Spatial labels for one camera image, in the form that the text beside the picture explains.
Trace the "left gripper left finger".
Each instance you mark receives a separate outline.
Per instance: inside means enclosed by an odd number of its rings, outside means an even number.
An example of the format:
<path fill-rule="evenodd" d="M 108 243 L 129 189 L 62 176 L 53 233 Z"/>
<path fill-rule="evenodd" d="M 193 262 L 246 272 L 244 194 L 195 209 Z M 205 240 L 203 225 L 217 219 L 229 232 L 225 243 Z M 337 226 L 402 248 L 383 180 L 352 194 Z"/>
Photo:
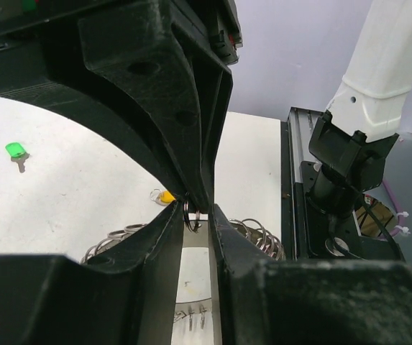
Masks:
<path fill-rule="evenodd" d="M 0 255 L 0 344 L 169 344 L 182 246 L 173 203 L 87 264 Z"/>

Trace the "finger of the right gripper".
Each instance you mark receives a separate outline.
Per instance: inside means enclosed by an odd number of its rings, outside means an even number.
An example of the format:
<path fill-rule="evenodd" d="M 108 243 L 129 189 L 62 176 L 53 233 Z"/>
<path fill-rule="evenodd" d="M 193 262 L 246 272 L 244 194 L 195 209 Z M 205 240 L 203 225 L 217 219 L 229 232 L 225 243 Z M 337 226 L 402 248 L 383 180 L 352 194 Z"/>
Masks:
<path fill-rule="evenodd" d="M 139 1 L 129 14 L 152 10 Z M 232 90 L 232 74 L 207 42 L 150 17 L 145 24 L 104 29 L 78 23 L 85 66 L 130 95 L 156 123 L 201 211 L 214 202 L 214 166 Z"/>
<path fill-rule="evenodd" d="M 177 197 L 187 195 L 167 142 L 130 95 L 89 71 L 81 50 L 32 40 L 0 50 L 0 97 L 55 112 L 108 140 Z"/>

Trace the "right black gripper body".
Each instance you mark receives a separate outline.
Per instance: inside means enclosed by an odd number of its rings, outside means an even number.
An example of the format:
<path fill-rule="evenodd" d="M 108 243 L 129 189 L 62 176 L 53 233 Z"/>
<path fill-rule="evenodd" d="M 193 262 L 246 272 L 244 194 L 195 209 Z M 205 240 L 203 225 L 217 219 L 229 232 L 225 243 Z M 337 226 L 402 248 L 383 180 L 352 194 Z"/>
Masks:
<path fill-rule="evenodd" d="M 235 1 L 146 1 L 141 14 L 129 14 L 139 1 L 0 1 L 0 51 L 32 40 L 48 25 L 99 21 L 95 33 L 104 29 L 145 24 L 150 17 L 191 31 L 207 42 L 227 65 L 238 61 L 243 45 Z"/>

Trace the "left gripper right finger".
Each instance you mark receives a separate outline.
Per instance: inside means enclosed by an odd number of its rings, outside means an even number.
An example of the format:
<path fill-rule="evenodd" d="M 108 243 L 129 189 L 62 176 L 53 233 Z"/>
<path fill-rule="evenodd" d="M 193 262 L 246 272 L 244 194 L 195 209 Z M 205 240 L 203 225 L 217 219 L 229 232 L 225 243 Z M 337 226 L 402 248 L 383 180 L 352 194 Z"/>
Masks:
<path fill-rule="evenodd" d="M 209 215 L 223 344 L 412 344 L 412 271 L 395 261 L 271 259 Z"/>

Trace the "silver spiked keyring disc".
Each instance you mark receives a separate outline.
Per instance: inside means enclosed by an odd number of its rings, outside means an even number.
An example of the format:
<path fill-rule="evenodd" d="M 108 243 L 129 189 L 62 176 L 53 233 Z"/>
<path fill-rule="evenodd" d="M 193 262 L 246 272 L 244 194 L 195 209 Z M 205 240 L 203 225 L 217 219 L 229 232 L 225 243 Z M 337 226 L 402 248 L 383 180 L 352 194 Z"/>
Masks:
<path fill-rule="evenodd" d="M 92 289 L 91 311 L 128 306 L 121 317 L 122 336 L 136 344 L 170 343 L 177 313 L 195 328 L 221 341 L 234 332 L 233 298 L 229 292 L 227 257 L 242 255 L 244 270 L 259 261 L 285 259 L 280 240 L 258 223 L 258 241 L 246 221 L 229 220 L 218 205 L 208 219 L 189 217 L 173 202 L 147 224 L 113 231 L 80 260 Z"/>

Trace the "yellow tag key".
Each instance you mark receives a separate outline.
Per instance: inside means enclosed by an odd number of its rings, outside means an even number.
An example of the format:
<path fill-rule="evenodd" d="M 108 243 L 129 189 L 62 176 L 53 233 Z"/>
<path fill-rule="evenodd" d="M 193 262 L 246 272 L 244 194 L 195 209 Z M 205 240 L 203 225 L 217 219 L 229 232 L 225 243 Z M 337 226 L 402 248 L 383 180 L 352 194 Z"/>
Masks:
<path fill-rule="evenodd" d="M 154 189 L 150 193 L 150 200 L 159 206 L 168 206 L 176 201 L 175 197 L 168 190 Z"/>

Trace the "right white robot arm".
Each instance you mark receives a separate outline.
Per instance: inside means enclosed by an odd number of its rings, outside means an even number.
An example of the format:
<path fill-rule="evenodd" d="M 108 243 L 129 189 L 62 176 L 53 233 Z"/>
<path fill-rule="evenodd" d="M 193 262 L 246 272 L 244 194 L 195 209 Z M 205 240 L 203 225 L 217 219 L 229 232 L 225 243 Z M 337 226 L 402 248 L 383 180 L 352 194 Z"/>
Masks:
<path fill-rule="evenodd" d="M 0 97 L 64 116 L 208 213 L 242 31 L 234 1 L 0 1 Z M 310 152 L 312 197 L 376 187 L 412 89 L 412 1 L 374 1 Z"/>

